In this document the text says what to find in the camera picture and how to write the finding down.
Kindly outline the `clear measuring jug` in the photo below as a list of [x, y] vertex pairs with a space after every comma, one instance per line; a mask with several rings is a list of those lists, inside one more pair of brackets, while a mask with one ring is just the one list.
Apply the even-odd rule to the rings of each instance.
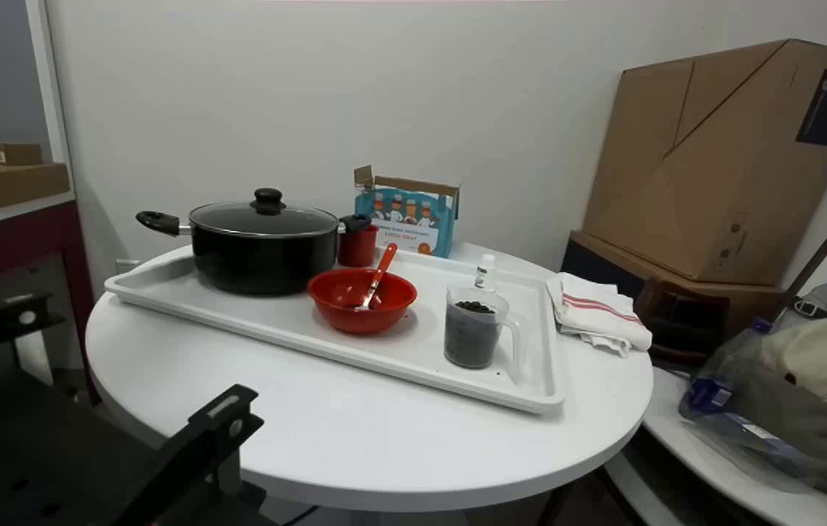
[[483, 372], [490, 364], [507, 304], [496, 291], [453, 285], [443, 310], [443, 359]]

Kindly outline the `red plastic bowl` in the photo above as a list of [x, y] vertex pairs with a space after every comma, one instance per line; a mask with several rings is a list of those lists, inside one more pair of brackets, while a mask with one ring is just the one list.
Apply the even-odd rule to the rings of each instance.
[[372, 337], [393, 328], [418, 290], [399, 274], [382, 274], [372, 291], [372, 268], [331, 268], [306, 283], [319, 315], [339, 334]]

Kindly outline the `blue toy box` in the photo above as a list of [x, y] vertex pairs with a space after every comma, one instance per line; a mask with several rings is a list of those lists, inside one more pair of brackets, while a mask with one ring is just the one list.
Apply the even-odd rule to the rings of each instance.
[[459, 218], [459, 191], [449, 183], [376, 174], [372, 164], [353, 170], [353, 211], [367, 217], [376, 242], [404, 250], [446, 258]]

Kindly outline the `red mug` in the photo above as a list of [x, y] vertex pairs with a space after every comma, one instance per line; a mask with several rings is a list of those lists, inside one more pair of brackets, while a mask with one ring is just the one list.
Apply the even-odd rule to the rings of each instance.
[[367, 266], [374, 261], [376, 224], [366, 214], [342, 218], [339, 264], [342, 266]]

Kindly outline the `black cooking pot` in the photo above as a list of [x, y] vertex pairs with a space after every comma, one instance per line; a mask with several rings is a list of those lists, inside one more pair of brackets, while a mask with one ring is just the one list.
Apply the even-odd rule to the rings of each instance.
[[331, 272], [339, 261], [342, 218], [319, 236], [240, 236], [195, 227], [187, 218], [161, 211], [139, 211], [138, 223], [148, 231], [192, 240], [199, 278], [236, 294], [293, 294], [312, 274]]

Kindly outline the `glass pot lid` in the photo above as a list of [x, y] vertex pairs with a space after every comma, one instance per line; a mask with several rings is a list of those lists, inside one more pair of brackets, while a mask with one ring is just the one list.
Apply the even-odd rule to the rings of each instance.
[[212, 201], [189, 211], [195, 227], [240, 236], [319, 236], [339, 218], [320, 208], [296, 208], [275, 186], [256, 186], [249, 201]]

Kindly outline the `white red striped cloth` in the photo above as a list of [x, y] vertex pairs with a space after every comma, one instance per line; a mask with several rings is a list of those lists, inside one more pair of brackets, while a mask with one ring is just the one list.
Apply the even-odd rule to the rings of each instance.
[[547, 280], [556, 328], [610, 353], [649, 351], [651, 331], [616, 283], [557, 272]]

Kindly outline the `round white table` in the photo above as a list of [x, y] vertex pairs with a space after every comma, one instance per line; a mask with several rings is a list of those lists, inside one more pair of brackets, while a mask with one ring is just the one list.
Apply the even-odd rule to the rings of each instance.
[[557, 342], [563, 408], [531, 417], [184, 325], [106, 294], [85, 331], [114, 417], [157, 440], [231, 382], [262, 429], [240, 451], [278, 499], [347, 510], [462, 510], [535, 497], [610, 461], [651, 398], [651, 359]]

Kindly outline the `large cardboard box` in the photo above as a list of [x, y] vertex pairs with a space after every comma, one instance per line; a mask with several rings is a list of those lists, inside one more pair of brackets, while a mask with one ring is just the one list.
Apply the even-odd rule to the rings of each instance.
[[775, 283], [827, 191], [827, 44], [620, 75], [583, 231], [705, 283]]

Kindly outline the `grey backpack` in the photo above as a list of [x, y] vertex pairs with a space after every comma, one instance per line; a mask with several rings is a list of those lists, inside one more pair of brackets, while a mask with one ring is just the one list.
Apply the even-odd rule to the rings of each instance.
[[827, 283], [718, 344], [677, 414], [827, 494]]

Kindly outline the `red handled spoon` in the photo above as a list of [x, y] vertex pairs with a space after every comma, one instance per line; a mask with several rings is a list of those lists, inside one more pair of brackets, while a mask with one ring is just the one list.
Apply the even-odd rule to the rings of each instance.
[[372, 300], [374, 300], [374, 294], [376, 294], [376, 290], [380, 290], [380, 283], [382, 283], [382, 278], [385, 278], [385, 272], [389, 272], [393, 253], [398, 253], [398, 245], [389, 242], [385, 250], [380, 253], [380, 264], [374, 266], [367, 291], [366, 291], [361, 300], [353, 306], [355, 313], [372, 310]]

